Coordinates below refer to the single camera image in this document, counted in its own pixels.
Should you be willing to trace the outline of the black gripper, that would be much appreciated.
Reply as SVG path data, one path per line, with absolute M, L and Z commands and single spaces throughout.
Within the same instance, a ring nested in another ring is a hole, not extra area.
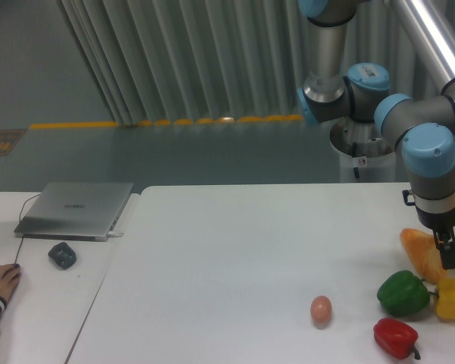
M 405 205 L 414 206 L 420 222 L 433 230 L 442 268 L 455 269 L 455 191 L 443 199 L 424 199 L 412 190 L 402 194 Z

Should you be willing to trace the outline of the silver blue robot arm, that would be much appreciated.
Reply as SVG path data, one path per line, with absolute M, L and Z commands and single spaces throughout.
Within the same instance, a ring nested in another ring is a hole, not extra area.
M 317 124 L 349 118 L 369 124 L 402 159 L 414 206 L 431 229 L 444 269 L 455 269 L 455 33 L 432 1 L 389 1 L 407 36 L 439 88 L 438 96 L 416 101 L 390 94 L 388 72 L 361 63 L 340 72 L 347 24 L 356 1 L 301 1 L 313 31 L 315 54 L 297 90 L 305 121 Z

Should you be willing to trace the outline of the person's hand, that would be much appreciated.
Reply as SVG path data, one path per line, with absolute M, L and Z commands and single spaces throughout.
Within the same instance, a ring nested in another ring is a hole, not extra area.
M 13 264 L 0 265 L 0 297 L 9 302 L 20 282 L 21 269 L 12 269 Z

